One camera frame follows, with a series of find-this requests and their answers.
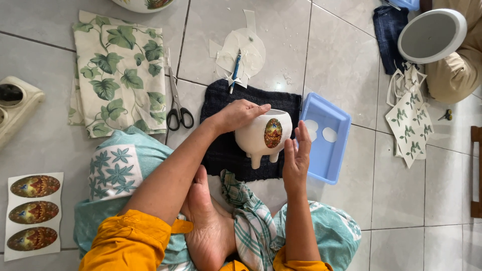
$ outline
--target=scissors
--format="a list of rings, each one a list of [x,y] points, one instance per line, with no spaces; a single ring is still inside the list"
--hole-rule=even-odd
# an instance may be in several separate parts
[[[173,108],[172,108],[171,111],[169,111],[169,113],[167,114],[167,127],[168,127],[169,130],[171,130],[171,131],[177,131],[177,130],[179,130],[179,127],[181,127],[181,123],[182,123],[182,125],[183,125],[186,129],[190,129],[190,128],[192,128],[192,126],[194,126],[194,118],[192,117],[191,112],[189,112],[189,110],[187,110],[186,108],[184,108],[184,107],[181,105],[181,102],[179,101],[179,94],[177,93],[177,86],[176,86],[175,76],[174,76],[174,73],[173,73],[173,69],[172,69],[171,67],[169,67],[169,73],[171,74],[171,92],[173,93],[173,99],[174,99],[175,105],[173,104]],[[191,118],[191,125],[186,126],[184,114],[189,115],[189,117]],[[175,128],[172,128],[172,127],[170,126],[171,117],[172,117],[172,116],[174,116],[174,118],[175,118],[175,120],[176,120],[176,123],[177,123],[177,126],[176,126]]]
[[[442,119],[447,119],[447,120],[451,121],[452,120],[452,110],[447,109],[447,111],[445,112],[445,115],[443,115],[441,118],[439,118],[439,120],[442,120]]]

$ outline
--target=yellow shirt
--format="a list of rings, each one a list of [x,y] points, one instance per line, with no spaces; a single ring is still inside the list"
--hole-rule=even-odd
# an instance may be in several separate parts
[[[79,271],[155,271],[164,259],[171,233],[188,233],[192,229],[191,222],[176,220],[171,227],[157,217],[135,210],[109,217],[100,224]],[[286,262],[284,247],[277,253],[273,268],[275,271],[333,271],[321,261]],[[220,271],[248,271],[248,268],[234,261]]]

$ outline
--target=blue plastic tray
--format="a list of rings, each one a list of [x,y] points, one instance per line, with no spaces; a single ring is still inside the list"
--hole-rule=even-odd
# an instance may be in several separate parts
[[[334,185],[338,182],[343,154],[348,141],[351,116],[314,92],[308,93],[301,120],[314,120],[318,123],[317,138],[311,143],[308,176]],[[332,128],[337,140],[328,142],[323,137],[323,129]]]

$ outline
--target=white ceramic bowl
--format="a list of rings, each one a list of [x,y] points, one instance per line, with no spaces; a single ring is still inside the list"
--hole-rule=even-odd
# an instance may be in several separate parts
[[[455,52],[466,34],[467,21],[460,12],[431,10],[405,26],[398,38],[398,51],[413,63],[435,62]]]
[[[139,13],[152,13],[165,9],[174,0],[112,0],[119,6]]]
[[[252,123],[235,131],[236,143],[251,157],[251,167],[260,166],[261,157],[269,155],[269,161],[278,161],[278,154],[284,148],[285,140],[291,137],[293,124],[290,115],[281,110],[271,109]]]

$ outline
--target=oval picture print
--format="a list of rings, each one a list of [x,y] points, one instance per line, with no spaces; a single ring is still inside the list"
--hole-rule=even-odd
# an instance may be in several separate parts
[[[51,195],[60,188],[60,182],[47,175],[34,175],[22,178],[12,184],[10,191],[24,198],[39,198]]]
[[[31,251],[50,246],[57,240],[57,232],[47,227],[21,230],[12,235],[7,246],[16,251]]]
[[[37,224],[57,216],[59,207],[52,202],[37,201],[24,203],[15,207],[8,218],[19,224]]]
[[[283,128],[281,123],[277,119],[271,119],[266,124],[265,129],[265,144],[268,148],[274,148],[281,142],[281,136],[283,135]]]

